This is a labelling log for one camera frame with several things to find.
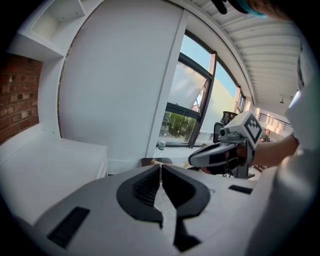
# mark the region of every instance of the ceiling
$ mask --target ceiling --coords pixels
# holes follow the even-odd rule
[[[211,0],[184,0],[205,11],[225,30],[249,72],[257,107],[283,115],[297,91],[301,39],[291,22],[255,17],[225,3],[222,15]]]

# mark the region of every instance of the brick wall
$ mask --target brick wall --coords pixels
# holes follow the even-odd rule
[[[39,123],[42,62],[7,53],[0,66],[0,144]]]

